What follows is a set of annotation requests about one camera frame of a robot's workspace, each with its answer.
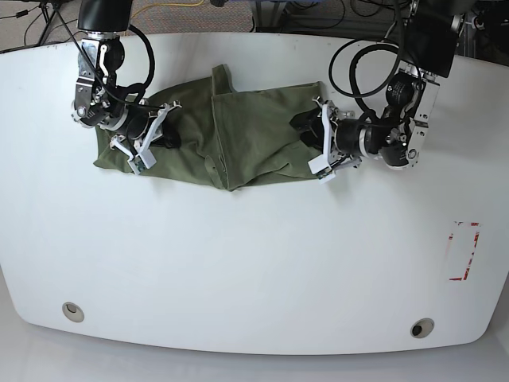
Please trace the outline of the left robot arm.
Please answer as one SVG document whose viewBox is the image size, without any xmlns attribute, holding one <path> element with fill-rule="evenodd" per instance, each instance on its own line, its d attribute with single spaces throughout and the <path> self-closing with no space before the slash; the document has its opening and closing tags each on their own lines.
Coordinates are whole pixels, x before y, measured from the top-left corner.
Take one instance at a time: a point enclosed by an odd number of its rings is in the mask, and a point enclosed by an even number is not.
<svg viewBox="0 0 509 382">
<path fill-rule="evenodd" d="M 320 154 L 309 161 L 311 173 L 322 181 L 337 170 L 357 167 L 363 159 L 381 159 L 393 170 L 418 163 L 429 129 L 439 83 L 449 76 L 457 42 L 470 1 L 413 1 L 408 18 L 395 8 L 398 40 L 389 37 L 359 50 L 352 58 L 346 92 L 362 113 L 341 111 L 331 100 L 314 99 L 316 107 L 295 115 L 291 126 L 301 141 Z M 394 53 L 394 66 L 377 89 L 361 92 L 356 71 L 369 53 Z"/>
</svg>

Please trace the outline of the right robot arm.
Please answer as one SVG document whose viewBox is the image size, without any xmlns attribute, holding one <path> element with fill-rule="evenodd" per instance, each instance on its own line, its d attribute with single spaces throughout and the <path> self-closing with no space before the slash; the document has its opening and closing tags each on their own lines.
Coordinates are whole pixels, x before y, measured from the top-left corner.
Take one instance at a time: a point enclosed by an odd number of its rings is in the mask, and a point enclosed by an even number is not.
<svg viewBox="0 0 509 382">
<path fill-rule="evenodd" d="M 76 42 L 79 74 L 73 101 L 73 119 L 94 128 L 101 150 L 120 150 L 135 158 L 143 146 L 178 148 L 181 137 L 165 118 L 178 102 L 155 103 L 146 90 L 155 74 L 155 56 L 147 36 L 130 22 L 131 1 L 83 1 L 78 30 L 86 37 Z M 120 33 L 131 31 L 145 46 L 147 77 L 127 86 L 118 84 L 117 71 L 125 60 Z"/>
</svg>

